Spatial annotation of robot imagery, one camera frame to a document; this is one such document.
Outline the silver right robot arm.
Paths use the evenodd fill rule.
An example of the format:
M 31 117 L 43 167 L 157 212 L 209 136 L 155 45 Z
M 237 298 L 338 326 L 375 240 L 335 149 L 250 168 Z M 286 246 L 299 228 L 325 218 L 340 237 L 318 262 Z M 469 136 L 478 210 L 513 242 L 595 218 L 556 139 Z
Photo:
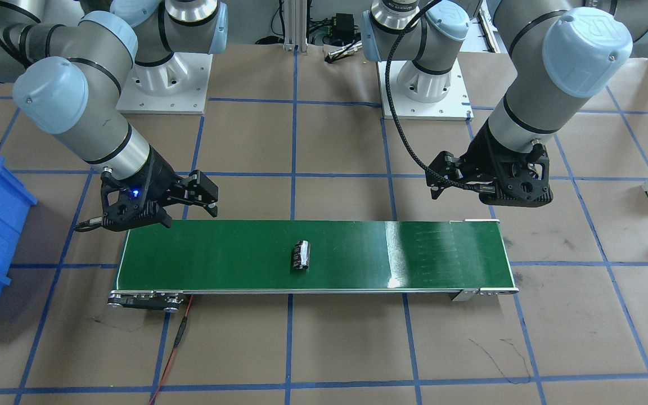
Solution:
M 77 25 L 44 21 L 44 1 L 0 1 L 0 84 L 44 132 L 100 173 L 101 216 L 75 226 L 121 232 L 172 225 L 167 206 L 218 215 L 218 186 L 203 172 L 178 176 L 116 106 L 128 79 L 164 95 L 188 74 L 183 53 L 227 44 L 221 1 L 83 1 Z

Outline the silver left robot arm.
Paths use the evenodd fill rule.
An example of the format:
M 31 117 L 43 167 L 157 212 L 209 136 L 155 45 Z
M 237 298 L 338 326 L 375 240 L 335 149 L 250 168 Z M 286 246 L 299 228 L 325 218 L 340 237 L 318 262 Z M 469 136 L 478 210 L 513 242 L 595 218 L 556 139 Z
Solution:
M 430 196 L 476 192 L 487 205 L 540 207 L 554 196 L 545 144 L 648 43 L 648 1 L 489 1 L 517 75 L 465 154 L 442 151 L 424 170 Z M 383 102 L 403 90 L 421 103 L 447 95 L 470 26 L 457 2 L 373 1 L 363 53 L 385 64 Z

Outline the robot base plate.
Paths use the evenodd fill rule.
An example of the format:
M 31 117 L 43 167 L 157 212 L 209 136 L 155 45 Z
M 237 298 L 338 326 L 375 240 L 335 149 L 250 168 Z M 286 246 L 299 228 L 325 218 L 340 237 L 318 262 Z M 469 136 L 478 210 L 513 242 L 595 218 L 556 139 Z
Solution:
M 410 61 L 393 61 L 389 72 L 391 97 L 399 120 L 466 120 L 472 118 L 460 62 L 443 75 L 430 75 Z
M 174 53 L 160 66 L 135 65 L 116 108 L 122 114 L 202 115 L 213 56 Z

